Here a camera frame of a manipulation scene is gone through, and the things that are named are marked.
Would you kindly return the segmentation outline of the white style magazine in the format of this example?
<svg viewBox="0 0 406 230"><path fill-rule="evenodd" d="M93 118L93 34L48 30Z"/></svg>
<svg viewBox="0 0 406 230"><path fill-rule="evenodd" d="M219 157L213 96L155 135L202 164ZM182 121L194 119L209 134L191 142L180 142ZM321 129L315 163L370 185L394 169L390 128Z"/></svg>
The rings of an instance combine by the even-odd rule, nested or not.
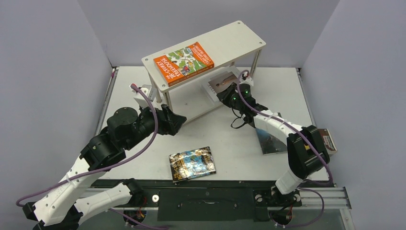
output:
<svg viewBox="0 0 406 230"><path fill-rule="evenodd" d="M202 90L213 104L218 104L220 101L217 94L226 90L232 83L240 83L239 74L240 70L234 66L216 70L201 81Z"/></svg>

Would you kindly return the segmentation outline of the black blue treehouse book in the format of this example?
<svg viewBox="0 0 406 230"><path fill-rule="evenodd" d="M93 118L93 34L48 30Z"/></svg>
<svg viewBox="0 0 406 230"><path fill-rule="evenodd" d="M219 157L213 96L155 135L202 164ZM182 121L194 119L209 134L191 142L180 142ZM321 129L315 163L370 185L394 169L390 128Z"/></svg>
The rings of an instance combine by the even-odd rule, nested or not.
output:
<svg viewBox="0 0 406 230"><path fill-rule="evenodd" d="M174 184L216 174L209 146L171 154L169 155L169 165Z"/></svg>

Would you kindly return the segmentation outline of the orange 78-storey treehouse book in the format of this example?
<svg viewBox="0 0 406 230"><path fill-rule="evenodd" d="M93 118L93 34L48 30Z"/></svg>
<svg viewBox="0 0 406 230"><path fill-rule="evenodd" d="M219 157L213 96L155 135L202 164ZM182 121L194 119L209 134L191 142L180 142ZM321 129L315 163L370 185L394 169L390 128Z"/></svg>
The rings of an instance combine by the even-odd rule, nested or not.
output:
<svg viewBox="0 0 406 230"><path fill-rule="evenodd" d="M168 86L176 85L214 67L214 61L199 42L154 58Z"/></svg>

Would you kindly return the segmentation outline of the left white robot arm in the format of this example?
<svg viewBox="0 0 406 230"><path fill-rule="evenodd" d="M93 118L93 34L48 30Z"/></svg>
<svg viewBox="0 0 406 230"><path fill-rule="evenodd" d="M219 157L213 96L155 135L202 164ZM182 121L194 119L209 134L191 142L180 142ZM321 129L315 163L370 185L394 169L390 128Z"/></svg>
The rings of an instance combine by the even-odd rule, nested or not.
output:
<svg viewBox="0 0 406 230"><path fill-rule="evenodd" d="M151 134L176 135L186 120L166 104L161 109L144 108L140 113L131 107L118 109L80 152L61 186L23 206L25 216L36 222L37 230L76 230L112 207L143 203L144 191L133 178L122 179L113 188L87 198L81 195L113 165L123 161L127 150Z"/></svg>

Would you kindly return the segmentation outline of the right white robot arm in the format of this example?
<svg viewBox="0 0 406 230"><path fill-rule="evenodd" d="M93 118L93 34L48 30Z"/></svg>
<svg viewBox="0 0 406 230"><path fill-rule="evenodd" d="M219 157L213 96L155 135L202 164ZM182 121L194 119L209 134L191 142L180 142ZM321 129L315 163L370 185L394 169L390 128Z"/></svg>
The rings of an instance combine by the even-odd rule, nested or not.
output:
<svg viewBox="0 0 406 230"><path fill-rule="evenodd" d="M297 125L273 113L256 102L251 96L250 85L246 83L232 83L218 93L217 98L227 107L237 110L245 123L266 131L286 145L289 169L276 181L276 188L270 191L273 203L283 204L289 199L289 193L322 168L328 173L328 183L332 184L329 154L316 126Z"/></svg>

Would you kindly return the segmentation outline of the white two-tier shelf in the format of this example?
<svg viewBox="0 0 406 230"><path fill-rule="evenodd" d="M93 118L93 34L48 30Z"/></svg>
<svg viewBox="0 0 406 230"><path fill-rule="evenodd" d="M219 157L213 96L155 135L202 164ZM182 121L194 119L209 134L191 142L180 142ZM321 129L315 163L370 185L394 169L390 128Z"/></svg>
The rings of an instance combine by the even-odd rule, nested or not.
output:
<svg viewBox="0 0 406 230"><path fill-rule="evenodd" d="M221 105L210 83L240 73L235 62L254 55L250 75L266 42L242 21L235 21L142 58L157 103L192 120Z"/></svg>

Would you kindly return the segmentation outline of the dark blue paperback book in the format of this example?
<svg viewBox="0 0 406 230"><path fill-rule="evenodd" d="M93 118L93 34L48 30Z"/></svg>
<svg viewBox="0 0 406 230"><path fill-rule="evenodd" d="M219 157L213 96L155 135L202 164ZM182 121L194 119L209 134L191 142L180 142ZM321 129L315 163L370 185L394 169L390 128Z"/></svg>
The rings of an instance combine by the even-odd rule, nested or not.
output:
<svg viewBox="0 0 406 230"><path fill-rule="evenodd" d="M275 127L275 125L279 126L280 122L274 119L268 119L264 116L260 116L254 121L262 154L287 152L287 146L284 143L286 136L281 136L280 130Z"/></svg>

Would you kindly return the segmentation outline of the yellow red paperback book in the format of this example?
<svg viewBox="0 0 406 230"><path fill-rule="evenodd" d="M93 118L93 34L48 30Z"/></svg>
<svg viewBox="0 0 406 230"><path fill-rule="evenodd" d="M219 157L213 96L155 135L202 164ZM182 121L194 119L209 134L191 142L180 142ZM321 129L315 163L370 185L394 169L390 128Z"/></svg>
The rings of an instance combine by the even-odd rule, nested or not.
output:
<svg viewBox="0 0 406 230"><path fill-rule="evenodd" d="M330 131L326 128L320 128L318 131L323 139L323 142L326 147L326 150L328 151L328 154L334 155L337 152L337 147L334 143L334 140L332 138Z"/></svg>

